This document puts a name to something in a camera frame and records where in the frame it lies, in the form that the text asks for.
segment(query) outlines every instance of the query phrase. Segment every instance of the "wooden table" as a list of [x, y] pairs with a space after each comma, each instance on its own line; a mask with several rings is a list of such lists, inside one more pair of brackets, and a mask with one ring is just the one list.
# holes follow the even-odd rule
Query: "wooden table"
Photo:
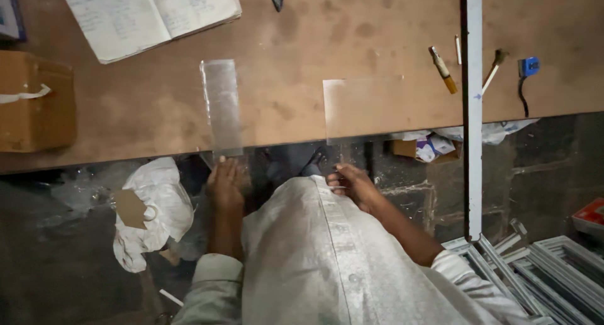
[[[101, 65], [64, 0], [19, 0], [21, 50], [72, 65], [79, 137], [70, 148], [0, 154], [0, 173], [208, 150], [201, 60], [234, 59], [246, 145], [324, 139], [322, 81], [404, 75], [387, 111], [359, 112], [366, 134], [462, 124], [432, 63], [434, 45], [461, 91], [454, 36], [459, 0], [240, 0], [232, 23]], [[524, 118], [518, 59], [540, 73], [524, 94], [531, 116], [604, 110], [601, 0], [483, 0], [484, 74], [496, 48], [510, 52], [484, 97], [484, 121]]]

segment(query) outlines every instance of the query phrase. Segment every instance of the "hand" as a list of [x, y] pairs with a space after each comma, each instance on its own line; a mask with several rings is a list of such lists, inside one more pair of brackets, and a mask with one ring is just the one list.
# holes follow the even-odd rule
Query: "hand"
[[243, 167], [236, 159], [220, 157], [208, 178], [208, 195], [216, 213], [242, 213], [245, 200], [241, 194]]
[[361, 211], [373, 215], [376, 204], [383, 199], [383, 196], [367, 174], [350, 164], [337, 164], [336, 169], [336, 173], [328, 175], [327, 185], [346, 187], [338, 188], [333, 192], [348, 196]]

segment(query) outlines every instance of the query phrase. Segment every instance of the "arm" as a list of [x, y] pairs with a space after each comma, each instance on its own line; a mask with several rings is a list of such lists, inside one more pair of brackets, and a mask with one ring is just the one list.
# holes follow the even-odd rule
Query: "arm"
[[373, 215], [392, 234], [418, 265], [430, 267], [444, 248], [426, 231], [411, 222], [375, 188], [364, 171], [349, 164], [338, 164], [337, 173], [327, 177], [329, 186], [344, 186], [336, 194], [347, 195], [359, 208]]
[[235, 160], [221, 158], [208, 178], [214, 211], [208, 253], [197, 263], [191, 291], [173, 324], [240, 324], [243, 251], [242, 171]]
[[482, 280], [463, 259], [445, 251], [434, 238], [407, 219], [381, 195], [364, 171], [347, 164], [338, 164], [336, 169], [337, 173], [327, 177], [327, 184], [346, 187], [334, 192], [347, 195], [360, 210], [380, 221], [415, 263], [442, 274], [495, 318], [510, 324], [527, 323], [525, 313], [514, 301], [503, 296], [491, 282]]

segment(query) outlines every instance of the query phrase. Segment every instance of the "metal pole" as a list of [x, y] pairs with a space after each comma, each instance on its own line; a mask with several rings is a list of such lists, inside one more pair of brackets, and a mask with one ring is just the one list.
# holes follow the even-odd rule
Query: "metal pole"
[[482, 232], [483, 10], [482, 0], [461, 0], [461, 57], [464, 125], [464, 235]]

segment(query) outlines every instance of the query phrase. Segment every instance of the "notebook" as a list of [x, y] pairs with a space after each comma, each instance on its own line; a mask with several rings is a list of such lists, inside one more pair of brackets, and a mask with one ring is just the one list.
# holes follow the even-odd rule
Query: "notebook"
[[241, 16], [239, 0], [66, 1], [103, 64]]

